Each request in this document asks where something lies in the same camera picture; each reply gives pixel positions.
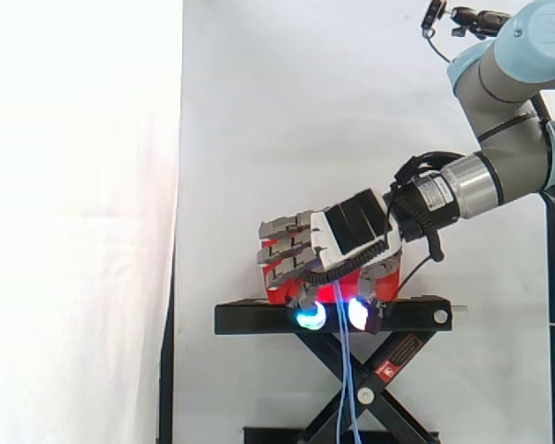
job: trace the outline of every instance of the white wall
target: white wall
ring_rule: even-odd
[[[513,12],[525,2],[467,3]],[[263,294],[261,220],[385,190],[412,154],[476,149],[445,67],[420,36],[426,5],[187,2],[178,443],[237,444],[243,426],[305,426],[338,388],[295,338],[214,336],[215,304]],[[449,29],[438,31],[449,55],[475,42],[452,40]],[[445,443],[548,442],[540,199],[463,221],[442,238],[446,261],[428,265],[406,294],[439,294],[468,304],[469,315],[436,336],[392,392]],[[409,245],[404,269],[425,253],[423,242]]]

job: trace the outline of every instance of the led light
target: led light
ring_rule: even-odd
[[[348,303],[348,317],[351,324],[358,330],[366,329],[366,321],[368,320],[368,309],[359,299],[354,298]]]
[[[315,302],[314,307],[309,310],[300,310],[296,314],[296,322],[300,327],[309,330],[320,330],[327,321],[327,311],[320,302]]]

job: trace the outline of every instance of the bolt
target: bolt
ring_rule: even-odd
[[[436,310],[434,312],[434,321],[437,324],[446,324],[448,321],[448,312],[446,310]]]
[[[369,405],[374,402],[375,394],[368,387],[363,387],[358,390],[358,401],[363,405]]]

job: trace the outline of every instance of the blue cable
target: blue cable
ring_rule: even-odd
[[[346,354],[346,344],[343,340],[343,335],[345,332],[344,324],[345,324],[345,314],[343,310],[343,301],[340,298],[340,295],[336,294],[335,304],[337,306],[337,318],[339,322],[339,335],[340,335],[340,345],[341,345],[341,355],[345,358]],[[347,395],[347,385],[348,385],[348,365],[345,359],[342,361],[343,366],[343,377],[341,378],[343,386],[341,387],[341,396],[339,398],[339,410],[337,415],[337,444],[341,442],[341,420],[343,419],[343,409],[345,407],[345,397]]]
[[[343,388],[341,389],[341,402],[339,403],[339,413],[338,413],[338,439],[340,436],[340,418],[343,415],[343,400],[346,395],[348,396],[348,402],[350,406],[350,418],[351,418],[351,428],[353,430],[353,440],[355,444],[362,444],[362,439],[360,438],[360,431],[358,427],[358,420],[355,410],[355,388],[353,385],[353,372],[352,372],[352,360],[350,358],[350,330],[347,323],[347,317],[345,316],[345,308],[343,306],[343,298],[341,296],[341,287],[339,282],[333,283],[333,289],[335,291],[335,300],[337,303],[338,320],[339,320],[339,333],[341,335],[341,353],[343,355]]]

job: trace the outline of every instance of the white curtain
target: white curtain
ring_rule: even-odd
[[[181,3],[0,1],[0,444],[154,443]]]

